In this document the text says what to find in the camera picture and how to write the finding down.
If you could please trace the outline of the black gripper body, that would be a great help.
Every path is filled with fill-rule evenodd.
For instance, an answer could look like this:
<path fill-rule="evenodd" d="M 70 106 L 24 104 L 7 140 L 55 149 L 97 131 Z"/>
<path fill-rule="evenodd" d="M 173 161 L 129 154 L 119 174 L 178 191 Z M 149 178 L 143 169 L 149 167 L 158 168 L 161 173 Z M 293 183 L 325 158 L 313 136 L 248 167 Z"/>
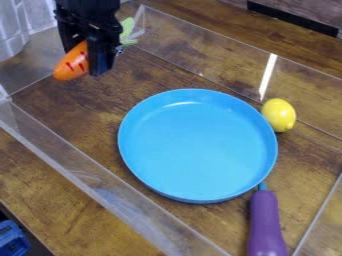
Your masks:
<path fill-rule="evenodd" d="M 123 27 L 115 17 L 121 0 L 55 0 L 57 20 L 82 19 L 86 39 L 91 34 L 119 36 Z"/>

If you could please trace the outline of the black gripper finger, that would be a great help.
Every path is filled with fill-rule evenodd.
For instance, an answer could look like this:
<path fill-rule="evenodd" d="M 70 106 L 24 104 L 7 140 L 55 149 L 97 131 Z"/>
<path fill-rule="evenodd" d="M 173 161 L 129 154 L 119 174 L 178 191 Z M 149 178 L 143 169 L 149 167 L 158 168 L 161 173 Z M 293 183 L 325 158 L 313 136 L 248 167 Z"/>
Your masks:
<path fill-rule="evenodd" d="M 87 37 L 90 74 L 93 76 L 106 73 L 113 68 L 118 46 L 119 36 L 101 33 Z"/>
<path fill-rule="evenodd" d="M 85 21 L 82 19 L 59 20 L 58 29 L 65 52 L 69 53 L 86 39 Z"/>

